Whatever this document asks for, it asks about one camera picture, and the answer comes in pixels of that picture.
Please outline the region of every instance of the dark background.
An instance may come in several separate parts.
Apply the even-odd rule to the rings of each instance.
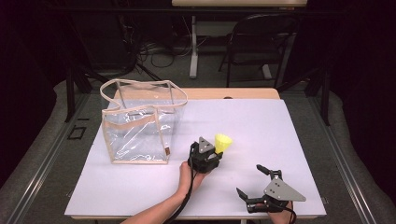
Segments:
[[[134,1],[140,7],[170,7],[170,2]],[[99,6],[111,6],[101,1]],[[308,9],[352,8],[343,21],[305,18],[295,38],[285,80],[302,76],[330,60],[331,91],[343,101],[351,142],[378,186],[396,202],[396,20],[395,1],[308,0]],[[65,80],[73,62],[95,69],[123,69],[133,55],[122,44],[117,17],[95,16],[69,21],[47,14],[39,1],[2,1],[0,6],[0,68],[5,87],[2,104],[0,184],[3,185],[50,116],[55,105],[53,87]],[[162,22],[160,37],[149,25]],[[145,35],[169,44],[172,40],[170,16],[139,21]],[[334,37],[342,33],[341,43]],[[90,41],[101,42],[101,49],[86,50]]]

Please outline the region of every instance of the white tabletop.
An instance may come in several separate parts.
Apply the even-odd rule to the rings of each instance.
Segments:
[[[305,7],[306,0],[172,0],[174,7]]]
[[[202,136],[214,143],[224,133],[233,144],[220,165],[192,195],[178,218],[263,218],[249,214],[236,192],[258,198],[271,178],[256,169],[282,170],[283,180],[306,197],[296,202],[299,217],[326,211],[283,100],[189,100],[165,165],[112,164],[99,130],[65,214],[74,218],[128,217],[159,203],[177,189],[178,167]]]

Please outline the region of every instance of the human hand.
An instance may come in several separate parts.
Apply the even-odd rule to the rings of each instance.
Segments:
[[[193,171],[193,174],[195,175],[195,178],[192,184],[192,192],[195,192],[195,190],[199,188],[202,181],[209,173],[201,174]],[[191,168],[186,161],[183,161],[180,165],[180,177],[178,180],[177,194],[182,195],[184,198],[186,194],[189,192],[190,184],[191,184]]]
[[[286,205],[289,209],[293,209],[293,203],[289,202]],[[268,216],[271,218],[274,224],[289,224],[291,221],[292,213],[287,210],[283,210],[280,213],[268,213]]]

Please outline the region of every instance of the table leg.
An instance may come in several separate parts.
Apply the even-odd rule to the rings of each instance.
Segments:
[[[197,33],[196,33],[196,21],[195,16],[192,16],[191,21],[191,66],[190,66],[190,78],[197,78],[197,68],[198,68],[198,52],[197,52]]]

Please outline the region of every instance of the human arm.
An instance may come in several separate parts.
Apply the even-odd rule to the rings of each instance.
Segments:
[[[195,192],[207,174],[197,173],[193,179],[192,192]],[[178,180],[178,187],[176,192],[165,199],[161,203],[157,203],[154,206],[126,219],[122,224],[132,223],[148,223],[148,224],[159,224],[164,223],[172,214],[181,206],[184,198],[189,192],[191,183],[191,168],[186,161],[183,161],[180,165],[180,176]]]

